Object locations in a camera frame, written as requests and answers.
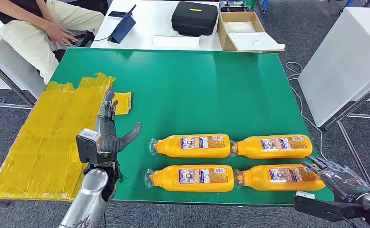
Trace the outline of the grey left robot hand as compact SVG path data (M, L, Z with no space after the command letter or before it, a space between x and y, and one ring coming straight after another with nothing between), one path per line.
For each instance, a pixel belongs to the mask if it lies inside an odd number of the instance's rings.
M134 139L136 139L142 129L142 123L135 123L133 128L124 136L117 136L115 126L115 109L118 101L112 101L114 91L109 87L100 105L100 111L96 118L95 130L101 134L102 152L117 154L123 151Z

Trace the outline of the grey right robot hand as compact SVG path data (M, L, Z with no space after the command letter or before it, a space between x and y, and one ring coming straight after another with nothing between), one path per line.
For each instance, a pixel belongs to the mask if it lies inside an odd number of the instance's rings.
M356 203L370 193L370 185L348 166L320 157L306 156L301 165L313 171L332 191L335 202Z

